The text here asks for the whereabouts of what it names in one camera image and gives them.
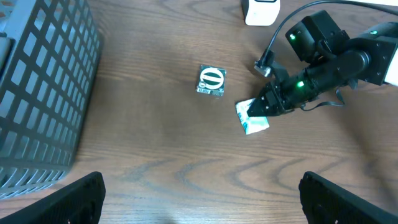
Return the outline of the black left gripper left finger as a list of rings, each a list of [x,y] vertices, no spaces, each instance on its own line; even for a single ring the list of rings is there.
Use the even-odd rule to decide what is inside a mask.
[[[103,176],[92,172],[22,210],[1,224],[98,224],[106,194]]]

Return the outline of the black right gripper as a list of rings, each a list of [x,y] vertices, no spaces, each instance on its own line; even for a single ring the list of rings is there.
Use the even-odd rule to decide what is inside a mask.
[[[304,68],[289,76],[285,67],[277,62],[270,65],[275,80],[267,84],[251,103],[249,117],[280,116],[300,108],[318,97],[320,91]]]

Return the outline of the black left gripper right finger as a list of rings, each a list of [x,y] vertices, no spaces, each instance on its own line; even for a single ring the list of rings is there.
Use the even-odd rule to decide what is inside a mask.
[[[397,216],[314,172],[304,173],[298,189],[302,210],[310,224],[397,224]]]

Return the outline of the small teal candy box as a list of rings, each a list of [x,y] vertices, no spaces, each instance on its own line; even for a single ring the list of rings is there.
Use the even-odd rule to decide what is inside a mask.
[[[252,105],[254,98],[241,101],[236,103],[236,113],[241,122],[246,135],[257,133],[269,128],[268,120],[265,116],[263,117],[250,117],[248,115],[248,109]]]

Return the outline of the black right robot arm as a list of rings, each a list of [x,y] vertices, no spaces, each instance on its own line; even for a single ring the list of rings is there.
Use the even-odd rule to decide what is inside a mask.
[[[332,89],[356,89],[363,80],[374,85],[397,85],[397,23],[385,22],[351,38],[326,11],[304,17],[285,34],[307,67],[290,76],[271,50],[255,63],[257,71],[274,79],[248,109],[250,117],[280,116]]]

